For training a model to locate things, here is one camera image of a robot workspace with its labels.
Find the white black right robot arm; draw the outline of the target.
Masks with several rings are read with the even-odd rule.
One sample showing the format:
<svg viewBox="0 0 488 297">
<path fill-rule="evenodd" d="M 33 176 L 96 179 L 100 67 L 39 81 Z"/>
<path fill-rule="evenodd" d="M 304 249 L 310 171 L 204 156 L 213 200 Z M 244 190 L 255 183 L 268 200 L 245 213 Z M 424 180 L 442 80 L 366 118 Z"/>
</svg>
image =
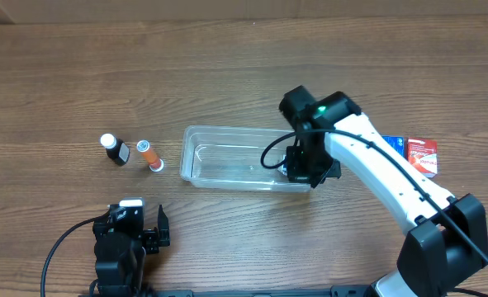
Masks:
<svg viewBox="0 0 488 297">
<path fill-rule="evenodd" d="M 396 270 L 369 296 L 444 296 L 488 266 L 486 212 L 473 195 L 456 198 L 399 155 L 349 97 L 318 101 L 303 87 L 279 105 L 296 146 L 287 150 L 290 182 L 317 187 L 348 167 L 389 210 L 405 235 Z"/>
</svg>

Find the white blue Hansaplast box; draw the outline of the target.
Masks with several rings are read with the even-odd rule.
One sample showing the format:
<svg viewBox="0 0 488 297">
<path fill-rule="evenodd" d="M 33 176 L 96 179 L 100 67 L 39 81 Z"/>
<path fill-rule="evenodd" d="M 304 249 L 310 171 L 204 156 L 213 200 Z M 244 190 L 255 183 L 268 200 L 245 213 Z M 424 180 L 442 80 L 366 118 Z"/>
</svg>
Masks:
<svg viewBox="0 0 488 297">
<path fill-rule="evenodd" d="M 282 165 L 277 169 L 282 175 L 287 176 L 287 156 L 283 155 Z"/>
</svg>

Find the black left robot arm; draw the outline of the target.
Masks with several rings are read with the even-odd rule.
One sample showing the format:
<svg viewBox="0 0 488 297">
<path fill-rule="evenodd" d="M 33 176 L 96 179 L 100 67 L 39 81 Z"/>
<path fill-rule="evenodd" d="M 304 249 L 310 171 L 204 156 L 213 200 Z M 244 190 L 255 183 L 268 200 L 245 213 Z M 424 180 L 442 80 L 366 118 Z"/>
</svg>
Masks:
<svg viewBox="0 0 488 297">
<path fill-rule="evenodd" d="M 133 200 L 111 205 L 96 219 L 92 231 L 96 238 L 96 284 L 100 296 L 155 296 L 143 283 L 145 258 L 170 245 L 169 221 L 158 208 L 157 226 L 144 228 L 144 202 Z"/>
</svg>

